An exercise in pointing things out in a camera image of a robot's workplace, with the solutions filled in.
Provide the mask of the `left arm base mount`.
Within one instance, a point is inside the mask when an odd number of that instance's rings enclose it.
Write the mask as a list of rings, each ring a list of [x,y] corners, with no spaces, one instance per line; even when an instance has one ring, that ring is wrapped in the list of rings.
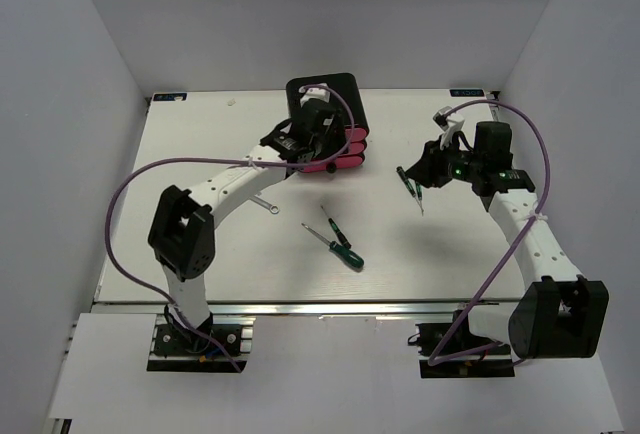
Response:
[[[148,372],[239,374],[252,350],[253,321],[213,317],[204,324],[204,339],[190,330],[173,326],[164,316],[156,317],[147,358]]]

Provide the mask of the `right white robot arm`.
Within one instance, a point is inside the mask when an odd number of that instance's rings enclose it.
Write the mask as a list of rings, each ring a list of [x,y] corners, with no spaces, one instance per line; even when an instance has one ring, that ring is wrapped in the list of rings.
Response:
[[[601,281],[587,279],[561,248],[529,175],[513,167],[508,124],[477,124],[474,145],[460,147],[460,133],[425,144],[408,178],[425,188],[466,182],[503,232],[509,256],[526,288],[516,302],[481,302],[455,313],[453,344],[472,353],[488,340],[524,359],[590,358],[597,350],[609,302]]]

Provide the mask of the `small black green screwdriver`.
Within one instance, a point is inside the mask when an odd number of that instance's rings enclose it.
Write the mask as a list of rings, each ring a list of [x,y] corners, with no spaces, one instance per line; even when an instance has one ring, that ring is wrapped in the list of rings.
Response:
[[[351,249],[352,248],[352,244],[347,239],[346,235],[342,232],[342,230],[340,229],[340,227],[338,226],[336,221],[333,219],[332,216],[329,215],[329,213],[326,211],[326,209],[323,206],[321,206],[321,209],[322,209],[323,213],[325,214],[325,216],[327,218],[327,221],[328,221],[329,225],[331,226],[331,229],[333,230],[334,234],[336,235],[336,238],[337,238],[338,242],[343,247],[345,247],[346,249]]]

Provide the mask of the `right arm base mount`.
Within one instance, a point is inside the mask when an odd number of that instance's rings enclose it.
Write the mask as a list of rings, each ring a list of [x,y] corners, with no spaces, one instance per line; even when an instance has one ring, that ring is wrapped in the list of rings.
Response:
[[[507,345],[488,348],[493,341],[470,332],[468,321],[458,327],[437,358],[451,356],[437,365],[428,359],[465,307],[464,303],[432,305],[407,313],[413,330],[406,345],[415,348],[419,375],[424,380],[506,379],[515,377],[515,359]]]

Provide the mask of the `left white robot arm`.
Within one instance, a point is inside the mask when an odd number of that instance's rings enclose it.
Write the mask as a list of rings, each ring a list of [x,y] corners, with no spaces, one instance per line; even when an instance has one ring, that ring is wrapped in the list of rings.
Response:
[[[211,341],[211,314],[203,275],[216,254],[215,231],[250,197],[294,174],[302,164],[334,155],[346,143],[344,111],[311,99],[279,123],[243,158],[216,176],[187,189],[172,185],[161,196],[148,243],[162,265],[180,326],[177,341],[199,353]]]

